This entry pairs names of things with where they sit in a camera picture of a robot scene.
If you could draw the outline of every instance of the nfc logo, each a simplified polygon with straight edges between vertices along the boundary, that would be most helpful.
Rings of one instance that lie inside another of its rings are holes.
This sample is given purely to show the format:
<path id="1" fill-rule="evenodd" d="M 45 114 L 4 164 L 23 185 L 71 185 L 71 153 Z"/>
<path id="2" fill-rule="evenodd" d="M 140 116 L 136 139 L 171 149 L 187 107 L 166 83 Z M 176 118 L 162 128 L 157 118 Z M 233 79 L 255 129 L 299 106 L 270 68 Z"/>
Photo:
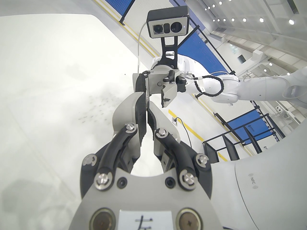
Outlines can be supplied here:
<path id="1" fill-rule="evenodd" d="M 258 186 L 256 185 L 254 174 L 249 174 L 248 176 L 250 177 L 251 183 L 253 184 L 253 189 L 257 189 Z"/>

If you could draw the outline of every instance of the white label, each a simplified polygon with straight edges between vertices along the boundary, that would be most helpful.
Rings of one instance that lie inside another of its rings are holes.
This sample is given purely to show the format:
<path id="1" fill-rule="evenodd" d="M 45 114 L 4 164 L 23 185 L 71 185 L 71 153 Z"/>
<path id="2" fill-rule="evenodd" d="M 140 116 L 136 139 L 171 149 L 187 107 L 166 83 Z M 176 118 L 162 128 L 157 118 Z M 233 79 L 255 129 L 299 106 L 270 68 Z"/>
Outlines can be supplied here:
<path id="1" fill-rule="evenodd" d="M 119 211 L 118 230 L 173 229 L 171 211 Z"/>

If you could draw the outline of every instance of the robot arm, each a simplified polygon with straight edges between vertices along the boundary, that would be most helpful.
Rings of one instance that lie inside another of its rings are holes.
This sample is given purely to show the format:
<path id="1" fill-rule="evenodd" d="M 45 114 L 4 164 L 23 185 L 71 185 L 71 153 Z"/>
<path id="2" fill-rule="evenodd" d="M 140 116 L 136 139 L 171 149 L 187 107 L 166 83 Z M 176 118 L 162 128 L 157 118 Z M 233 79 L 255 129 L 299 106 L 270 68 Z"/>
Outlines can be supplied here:
<path id="1" fill-rule="evenodd" d="M 178 64 L 183 71 L 192 71 L 196 76 L 209 73 L 198 62 L 185 57 L 179 57 Z M 187 93 L 212 96 L 217 103 L 235 103 L 238 100 L 248 101 L 289 101 L 307 108 L 307 67 L 301 68 L 290 75 L 260 77 L 240 80 L 235 75 L 218 75 L 214 78 L 201 78 L 188 81 Z"/>

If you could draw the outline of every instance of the black cable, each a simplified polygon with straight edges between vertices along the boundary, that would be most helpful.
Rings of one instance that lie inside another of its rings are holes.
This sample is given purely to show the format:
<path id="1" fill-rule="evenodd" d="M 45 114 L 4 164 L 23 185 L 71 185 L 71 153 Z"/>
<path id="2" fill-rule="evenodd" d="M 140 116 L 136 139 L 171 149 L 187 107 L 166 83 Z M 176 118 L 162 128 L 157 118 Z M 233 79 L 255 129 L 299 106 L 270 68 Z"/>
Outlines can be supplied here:
<path id="1" fill-rule="evenodd" d="M 211 78 L 211 79 L 218 80 L 219 83 L 221 84 L 221 90 L 220 90 L 218 93 L 216 93 L 216 94 L 209 94 L 209 93 L 206 93 L 206 92 L 202 92 L 201 89 L 200 89 L 199 86 L 198 86 L 197 81 L 196 81 L 196 80 L 198 80 L 197 77 L 195 77 L 195 75 L 192 75 L 192 76 L 194 77 L 193 80 L 195 80 L 194 83 L 195 83 L 196 89 L 197 89 L 201 94 L 203 94 L 203 95 L 205 95 L 205 96 L 216 97 L 216 96 L 218 96 L 219 94 L 221 94 L 221 93 L 223 92 L 223 90 L 224 90 L 224 83 L 223 83 L 223 81 L 222 81 L 221 78 L 216 77 L 216 76 L 213 76 L 213 75 L 204 75 L 204 76 L 202 76 L 203 79 L 205 79 L 205 78 Z"/>
<path id="2" fill-rule="evenodd" d="M 191 148 L 192 148 L 192 143 L 191 143 L 191 140 L 190 140 L 189 133 L 188 133 L 187 129 L 185 128 L 185 126 L 184 126 L 184 124 L 183 124 L 182 119 L 181 119 L 181 118 L 179 118 L 179 117 L 176 117 L 176 118 L 175 118 L 175 120 L 177 121 L 177 119 L 180 119 L 180 120 L 181 120 L 181 123 L 182 123 L 182 125 L 183 125 L 183 127 L 184 127 L 185 131 L 187 132 L 187 135 L 188 135 L 188 138 L 189 138 L 189 142 L 190 142 L 190 146 L 191 146 Z"/>

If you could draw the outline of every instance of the white cable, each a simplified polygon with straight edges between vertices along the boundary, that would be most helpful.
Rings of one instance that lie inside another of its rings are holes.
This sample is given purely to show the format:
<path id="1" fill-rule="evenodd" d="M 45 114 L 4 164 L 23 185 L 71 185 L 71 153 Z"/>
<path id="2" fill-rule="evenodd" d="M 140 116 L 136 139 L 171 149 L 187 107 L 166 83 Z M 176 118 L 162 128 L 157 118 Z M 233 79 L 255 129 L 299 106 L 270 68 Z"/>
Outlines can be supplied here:
<path id="1" fill-rule="evenodd" d="M 146 25 L 146 22 L 143 24 L 143 26 L 140 30 L 140 34 L 138 35 L 138 40 L 137 40 L 137 73 L 139 73 L 140 65 L 141 65 L 141 62 L 140 62 L 140 38 L 141 38 L 142 30 L 143 30 L 145 25 Z"/>
<path id="2" fill-rule="evenodd" d="M 286 91 L 288 91 L 288 89 L 291 87 L 289 81 L 288 81 L 286 78 L 279 77 L 279 76 L 277 76 L 277 75 L 270 76 L 270 75 L 268 75 L 268 74 L 266 74 L 266 73 L 264 73 L 264 72 L 262 72 L 262 71 L 250 72 L 249 74 L 246 74 L 246 75 L 247 75 L 250 79 L 252 79 L 252 78 L 250 77 L 250 74 L 254 74 L 254 75 L 255 75 L 256 72 L 260 72 L 260 73 L 262 73 L 263 75 L 265 75 L 265 76 L 267 76 L 267 77 L 285 80 L 285 81 L 287 82 L 287 85 L 288 85 L 288 87 L 283 91 L 283 94 L 282 94 L 283 98 L 285 98 L 285 99 L 297 99 L 297 98 L 300 98 L 300 97 L 302 97 L 302 96 L 304 96 L 304 95 L 307 94 L 307 91 L 306 91 L 304 94 L 302 94 L 302 95 L 300 95 L 300 96 L 298 96 L 298 97 L 286 97 L 286 96 L 285 96 L 285 93 L 286 93 Z"/>

